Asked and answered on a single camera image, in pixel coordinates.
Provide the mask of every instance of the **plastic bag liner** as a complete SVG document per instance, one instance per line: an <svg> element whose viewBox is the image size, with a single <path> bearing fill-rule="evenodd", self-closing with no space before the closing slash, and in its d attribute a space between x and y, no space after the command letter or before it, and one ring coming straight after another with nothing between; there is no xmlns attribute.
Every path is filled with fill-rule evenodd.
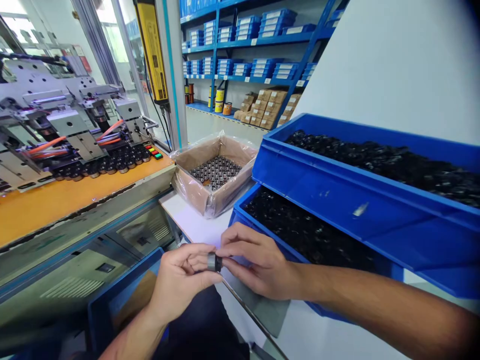
<svg viewBox="0 0 480 360"><path fill-rule="evenodd" d="M251 142L227 136L222 130L170 154L177 164L171 184L204 218L216 218L248 183L257 153L258 149ZM210 186L203 186L189 171L216 156L233 161L241 166L241 170L222 187L212 191Z"/></svg>

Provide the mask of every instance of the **white table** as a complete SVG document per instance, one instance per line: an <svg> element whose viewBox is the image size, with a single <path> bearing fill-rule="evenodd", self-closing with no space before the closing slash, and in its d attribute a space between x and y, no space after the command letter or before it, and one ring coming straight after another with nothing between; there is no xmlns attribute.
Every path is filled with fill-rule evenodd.
<svg viewBox="0 0 480 360"><path fill-rule="evenodd" d="M205 219L175 191L159 202L191 242L220 247L220 237L229 225L231 209L215 219ZM222 275L226 282L235 289L230 284L231 274L224 270ZM224 284L218 284L217 290L240 335L245 341L262 347L267 337L252 317ZM279 336L273 341L290 360L406 359L363 328L319 316L305 302L296 300L290 302Z"/></svg>

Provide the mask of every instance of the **blue plastic bin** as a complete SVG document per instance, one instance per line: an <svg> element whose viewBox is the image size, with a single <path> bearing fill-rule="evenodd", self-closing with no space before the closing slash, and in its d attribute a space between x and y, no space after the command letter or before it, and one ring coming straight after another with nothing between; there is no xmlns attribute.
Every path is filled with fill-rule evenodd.
<svg viewBox="0 0 480 360"><path fill-rule="evenodd" d="M145 272L161 259L163 253L161 247L154 250L88 303L88 327L91 346L96 356L100 356L116 336L110 303L127 288L136 288ZM168 331L165 330L162 340L167 337Z"/></svg>
<svg viewBox="0 0 480 360"><path fill-rule="evenodd" d="M252 177L402 267L462 298L480 298L480 210L286 144L295 131L407 146L480 172L480 146L302 114L263 137Z"/></svg>
<svg viewBox="0 0 480 360"><path fill-rule="evenodd" d="M255 196L255 194L260 190L262 186L260 184L255 184L242 198L240 198L233 207L233 212L231 214L230 223L228 226L231 226L233 223L239 222L248 226L249 228L254 229L255 231L265 234L271 237L278 245L278 248L283 253L285 258L288 261L310 264L304 256L302 256L298 251L293 249L285 241L280 239L268 228L259 223L256 219L251 217L245 210L244 206L248 204ZM403 281L404 279L404 270L401 266L396 265L392 261L388 260L386 257L377 254L377 257L374 259L375 265L379 274L398 280ZM325 316L328 318L346 321L342 316L338 315L333 311L329 311L316 303L305 301L317 314Z"/></svg>

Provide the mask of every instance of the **black cable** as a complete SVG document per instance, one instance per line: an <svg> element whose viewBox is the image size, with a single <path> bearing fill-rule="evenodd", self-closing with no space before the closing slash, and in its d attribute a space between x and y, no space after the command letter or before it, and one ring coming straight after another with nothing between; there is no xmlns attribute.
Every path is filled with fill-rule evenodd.
<svg viewBox="0 0 480 360"><path fill-rule="evenodd" d="M153 104L153 107L155 108L156 115L158 116L158 120L160 122L161 128L163 129L163 135L165 135L165 139L166 139L166 142L167 142L167 145L168 145L168 149L170 150L170 152L172 152L172 148L170 147L170 144L172 143L172 139L170 138L170 133L168 134L169 137L167 137L167 133L165 132L165 128L164 128L164 123L162 122L162 118L160 117L159 111L157 110L157 107L155 106L155 101L154 101L154 98L152 97L152 93L150 92L150 86L149 86L149 82L147 80L147 60L145 60L145 56L143 56L143 66L145 67L145 81L146 81L146 87L147 87L147 90L148 90L148 95L150 95L151 103Z"/></svg>

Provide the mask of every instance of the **cardboard box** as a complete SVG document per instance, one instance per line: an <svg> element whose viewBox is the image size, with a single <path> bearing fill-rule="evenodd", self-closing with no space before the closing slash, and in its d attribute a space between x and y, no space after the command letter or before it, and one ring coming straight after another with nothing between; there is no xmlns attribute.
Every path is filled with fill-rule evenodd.
<svg viewBox="0 0 480 360"><path fill-rule="evenodd" d="M253 109L253 110L251 111L251 114L252 114L253 116L255 116L255 117L257 117L257 118L260 118L260 119L264 117L264 113L265 113L265 111L263 111L263 110L258 110L258 109Z"/></svg>
<svg viewBox="0 0 480 360"><path fill-rule="evenodd" d="M252 115L250 119L250 125L260 126L261 121L262 121L261 117Z"/></svg>
<svg viewBox="0 0 480 360"><path fill-rule="evenodd" d="M252 109L252 110L258 109L258 110L263 110L263 111L265 111L265 109L267 108L267 104L268 104L267 101L257 100L257 101L255 101L254 104L252 104L251 109Z"/></svg>
<svg viewBox="0 0 480 360"><path fill-rule="evenodd" d="M250 108L252 107L252 103L250 102L242 102L240 106L240 110L247 112L250 111Z"/></svg>
<svg viewBox="0 0 480 360"><path fill-rule="evenodd" d="M269 101L272 95L272 89L263 89L258 92L258 100Z"/></svg>
<svg viewBox="0 0 480 360"><path fill-rule="evenodd" d="M255 102L255 100L257 100L257 96L258 96L258 95L255 94L255 93L246 94L246 95L245 95L245 98L243 98L242 103L252 105L252 104Z"/></svg>
<svg viewBox="0 0 480 360"><path fill-rule="evenodd" d="M283 114L282 114L282 115L292 116L292 114L294 113L294 111L295 111L295 107L294 107L294 106L287 105L287 106L285 107L285 110L283 111Z"/></svg>
<svg viewBox="0 0 480 360"><path fill-rule="evenodd" d="M237 110L237 111L235 111L235 113L233 114L233 118L234 118L234 119L237 119L237 120L240 120L240 119L242 118L243 114L245 114L245 111Z"/></svg>
<svg viewBox="0 0 480 360"><path fill-rule="evenodd" d="M270 94L270 102L281 104L287 97L287 92L284 90L272 90Z"/></svg>
<svg viewBox="0 0 480 360"><path fill-rule="evenodd" d="M275 120L262 119L260 122L260 127L267 130L271 130L274 127L274 122Z"/></svg>
<svg viewBox="0 0 480 360"><path fill-rule="evenodd" d="M269 102L267 102L267 104L266 104L266 109L265 109L265 111L268 111L268 112L270 112L270 113L274 113L274 112L279 113L281 107L282 107L282 104L269 101Z"/></svg>
<svg viewBox="0 0 480 360"><path fill-rule="evenodd" d="M247 144L220 133L215 138L207 138L191 148L170 154L170 158L177 164L171 184L202 216L216 218L235 200L250 180L257 152L258 150ZM218 190L211 191L191 176L189 171L219 155L233 161L242 169Z"/></svg>
<svg viewBox="0 0 480 360"><path fill-rule="evenodd" d="M290 96L290 99L288 99L287 105L290 105L292 107L296 107L297 104L299 103L299 100L300 100L301 96L302 96L302 94L293 94L292 96Z"/></svg>
<svg viewBox="0 0 480 360"><path fill-rule="evenodd" d="M251 111L247 111L243 114L243 116L241 117L240 121L242 123L245 123L245 124L250 124L250 120L252 118L252 112Z"/></svg>

